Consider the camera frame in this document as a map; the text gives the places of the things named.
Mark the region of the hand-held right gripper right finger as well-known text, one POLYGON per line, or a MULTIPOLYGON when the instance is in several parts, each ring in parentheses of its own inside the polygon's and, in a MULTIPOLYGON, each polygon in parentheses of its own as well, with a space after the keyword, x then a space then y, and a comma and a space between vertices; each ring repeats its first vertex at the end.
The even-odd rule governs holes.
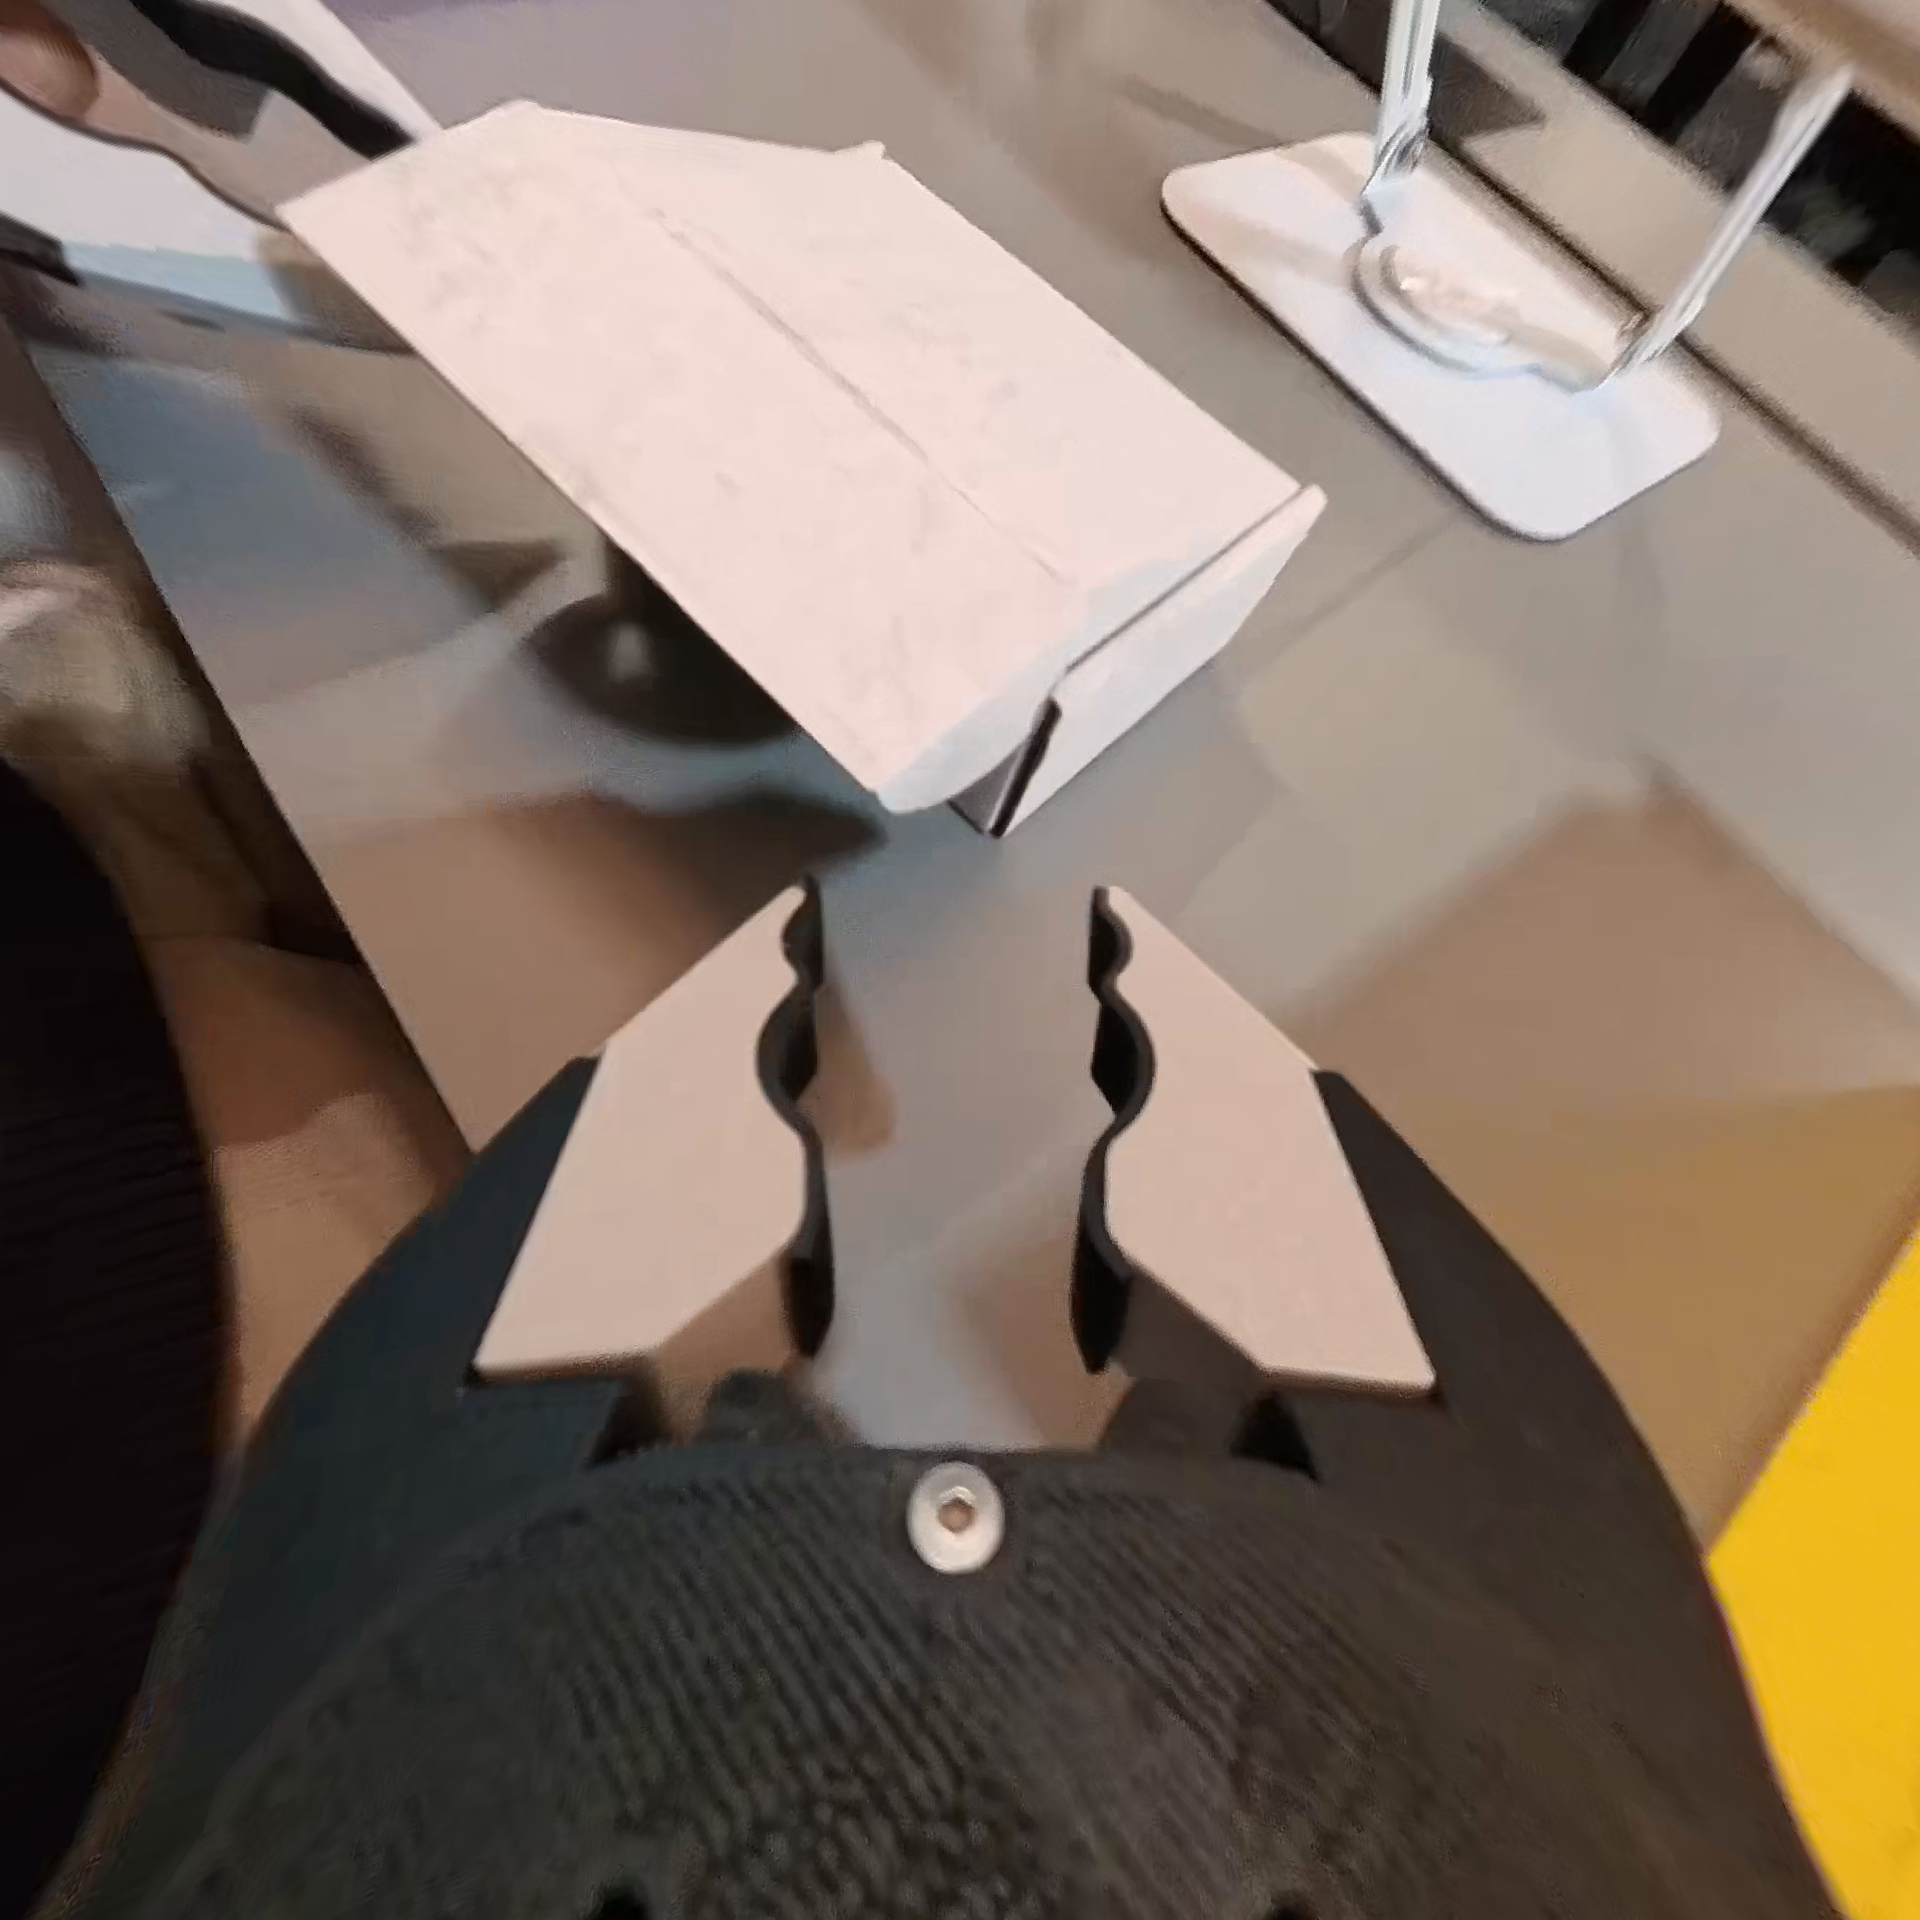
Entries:
POLYGON ((1086 1374, 1427 1399, 1433 1360, 1313 1058, 1119 884, 1088 906, 1088 992, 1086 1374))

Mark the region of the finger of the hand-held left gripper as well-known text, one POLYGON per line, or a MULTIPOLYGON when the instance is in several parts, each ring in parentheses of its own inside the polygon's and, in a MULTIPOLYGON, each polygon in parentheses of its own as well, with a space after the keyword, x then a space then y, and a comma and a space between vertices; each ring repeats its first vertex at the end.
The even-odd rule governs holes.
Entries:
POLYGON ((408 141, 394 75, 95 75, 56 106, 6 84, 6 261, 209 328, 406 351, 274 202, 408 141))
POLYGON ((134 3, 185 60, 283 98, 355 157, 388 157, 440 118, 323 3, 134 3))

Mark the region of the yellow plastic bin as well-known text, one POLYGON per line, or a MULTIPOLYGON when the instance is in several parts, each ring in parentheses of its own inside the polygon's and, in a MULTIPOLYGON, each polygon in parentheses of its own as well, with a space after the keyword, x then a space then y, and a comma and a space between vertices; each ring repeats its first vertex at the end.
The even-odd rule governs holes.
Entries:
POLYGON ((1770 1757, 1838 1909, 1918 1915, 1918 1236, 1711 1554, 1770 1757))

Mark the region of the person's dark clothing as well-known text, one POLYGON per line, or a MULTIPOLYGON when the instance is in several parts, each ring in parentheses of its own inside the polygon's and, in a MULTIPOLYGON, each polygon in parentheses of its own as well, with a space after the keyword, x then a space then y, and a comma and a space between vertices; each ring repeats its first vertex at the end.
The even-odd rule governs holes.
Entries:
POLYGON ((120 894, 3 775, 3 1915, 120 1746, 211 1487, 224 1240, 120 894))

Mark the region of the person's left hand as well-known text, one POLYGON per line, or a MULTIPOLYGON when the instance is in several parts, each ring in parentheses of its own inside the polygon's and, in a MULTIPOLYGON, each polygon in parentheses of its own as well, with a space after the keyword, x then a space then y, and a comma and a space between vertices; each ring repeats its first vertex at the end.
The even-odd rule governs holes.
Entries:
POLYGON ((42 3, 3 4, 3 87, 70 126, 90 118, 102 74, 73 30, 42 3))

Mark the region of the white cardboard mailer box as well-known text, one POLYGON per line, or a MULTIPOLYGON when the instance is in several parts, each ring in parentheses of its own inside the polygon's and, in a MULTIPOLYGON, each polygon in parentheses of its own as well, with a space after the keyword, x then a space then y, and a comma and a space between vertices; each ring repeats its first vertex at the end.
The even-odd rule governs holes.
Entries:
POLYGON ((875 141, 505 102, 279 218, 892 813, 1020 828, 1328 506, 875 141))

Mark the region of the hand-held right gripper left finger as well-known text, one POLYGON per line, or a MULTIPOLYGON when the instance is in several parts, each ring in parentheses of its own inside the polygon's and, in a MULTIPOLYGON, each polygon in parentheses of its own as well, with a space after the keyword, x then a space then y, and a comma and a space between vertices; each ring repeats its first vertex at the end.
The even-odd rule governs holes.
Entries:
POLYGON ((823 900, 791 884, 600 1048, 472 1366, 487 1383, 716 1386, 832 1325, 823 900))

